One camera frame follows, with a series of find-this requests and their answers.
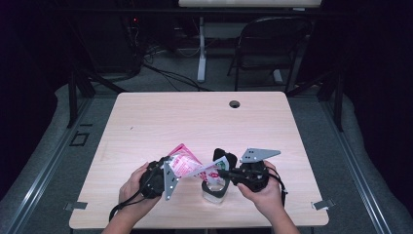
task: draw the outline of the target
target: gray carpet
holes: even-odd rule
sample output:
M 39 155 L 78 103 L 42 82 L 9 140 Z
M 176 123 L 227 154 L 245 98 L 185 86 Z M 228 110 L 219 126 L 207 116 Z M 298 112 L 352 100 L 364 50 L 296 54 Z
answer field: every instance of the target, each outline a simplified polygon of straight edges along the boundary
M 214 91 L 232 91 L 233 76 L 226 76 L 230 57 L 219 57 L 211 51 L 208 53 L 208 58 L 206 82 L 202 86 Z M 161 53 L 155 55 L 151 61 L 154 67 L 196 80 L 198 56 L 184 57 L 180 54 Z M 173 86 L 163 76 L 142 68 L 136 77 L 116 84 L 133 92 L 196 91 L 195 88 L 179 82 L 171 82 Z M 56 170 L 53 171 L 46 189 L 39 194 L 39 199 L 34 201 L 36 206 L 29 211 L 27 219 L 22 220 L 19 232 L 69 233 L 68 220 L 71 212 L 65 211 L 63 207 L 68 202 L 77 201 L 116 97 L 112 91 L 99 84 L 94 84 L 94 87 L 98 92 L 94 99 L 79 98 L 79 103 L 84 104 L 85 114 L 81 115 L 77 125 L 69 131 L 68 138 L 65 138 L 68 133 L 65 129 L 68 123 L 67 87 L 56 92 L 59 105 L 51 126 L 20 177 L 0 203 L 2 220 L 0 233 L 6 233 L 10 225 L 15 223 L 15 217 L 19 214 L 24 196 L 30 191 L 30 186 L 36 176 L 42 172 L 50 158 L 56 153 L 56 146 L 60 142 L 64 143 L 64 147 L 60 150 L 61 160 L 56 162 Z M 378 233 L 360 197 L 357 184 L 349 172 L 345 151 L 329 122 L 331 117 L 325 111 L 329 103 L 319 103 L 314 90 L 310 90 L 301 97 L 290 98 L 289 103 L 319 184 L 321 196 L 325 200 L 332 199 L 337 204 L 328 211 L 329 223 L 324 227 L 316 227 L 315 233 Z M 362 137 L 353 114 L 353 106 L 347 98 L 344 102 L 343 126 L 344 135 L 355 152 L 363 174 L 376 195 L 390 229 L 393 233 L 411 233 L 413 230 L 411 216 L 394 198 L 363 150 Z M 70 140 L 76 133 L 89 134 L 84 146 L 70 146 Z M 100 233 L 100 231 L 75 230 L 74 233 Z M 311 233 L 309 227 L 300 227 L 300 231 Z M 203 233 L 201 230 L 186 231 L 188 232 Z

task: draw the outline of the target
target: black chair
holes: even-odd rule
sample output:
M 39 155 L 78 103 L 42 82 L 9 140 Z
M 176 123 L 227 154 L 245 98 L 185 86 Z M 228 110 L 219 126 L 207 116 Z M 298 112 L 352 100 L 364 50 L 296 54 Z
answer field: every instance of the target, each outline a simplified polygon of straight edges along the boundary
M 238 90 L 241 70 L 288 69 L 285 92 L 294 68 L 298 44 L 312 30 L 312 24 L 304 18 L 266 17 L 247 24 L 236 45 L 235 55 L 227 76 L 236 67 L 235 91 Z M 252 87 L 279 86 L 280 84 L 254 85 Z

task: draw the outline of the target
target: hand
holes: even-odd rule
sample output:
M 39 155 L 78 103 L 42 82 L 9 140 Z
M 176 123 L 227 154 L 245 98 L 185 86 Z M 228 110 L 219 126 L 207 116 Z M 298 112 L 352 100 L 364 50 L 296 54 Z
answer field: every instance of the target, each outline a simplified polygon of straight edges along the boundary
M 269 170 L 269 173 L 275 176 L 276 167 L 268 161 L 264 161 L 264 164 L 274 169 Z M 238 183 L 237 186 L 241 193 L 254 203 L 257 210 L 271 222 L 275 233 L 299 233 L 282 205 L 280 184 L 274 178 L 270 177 L 267 186 L 255 193 L 242 183 Z
M 134 171 L 128 181 L 121 187 L 119 203 L 125 202 L 139 190 L 140 178 L 146 172 L 148 165 L 148 163 L 145 163 Z M 154 199 L 144 199 L 141 194 L 138 194 L 130 201 L 130 203 L 138 203 L 125 206 L 119 210 L 103 230 L 103 233 L 130 233 L 134 225 L 146 216 L 160 199 L 161 196 Z

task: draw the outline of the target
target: wooden tabletop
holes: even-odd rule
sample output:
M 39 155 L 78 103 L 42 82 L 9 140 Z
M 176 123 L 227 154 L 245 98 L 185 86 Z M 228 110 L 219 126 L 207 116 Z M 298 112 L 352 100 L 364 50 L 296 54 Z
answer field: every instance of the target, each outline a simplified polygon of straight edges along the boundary
M 233 108 L 236 100 L 240 107 Z M 124 93 L 113 107 L 74 210 L 74 229 L 104 228 L 118 202 L 119 188 L 145 162 L 158 161 L 184 143 L 203 163 L 215 148 L 239 158 L 249 147 L 277 149 L 270 158 L 288 194 L 285 208 L 298 226 L 328 222 L 306 151 L 284 93 L 197 92 Z M 182 178 L 171 198 L 164 198 L 135 228 L 224 228 L 270 226 L 232 183 L 221 204 L 202 196 L 201 180 Z
M 180 7 L 318 8 L 321 0 L 179 0 Z

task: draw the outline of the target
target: chair backrest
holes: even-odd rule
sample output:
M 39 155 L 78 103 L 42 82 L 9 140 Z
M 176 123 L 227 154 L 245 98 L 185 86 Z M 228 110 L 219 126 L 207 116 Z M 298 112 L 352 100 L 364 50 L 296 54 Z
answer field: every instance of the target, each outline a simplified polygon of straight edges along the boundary
M 311 22 L 304 18 L 260 18 L 244 27 L 238 48 L 241 53 L 286 54 L 311 30 Z

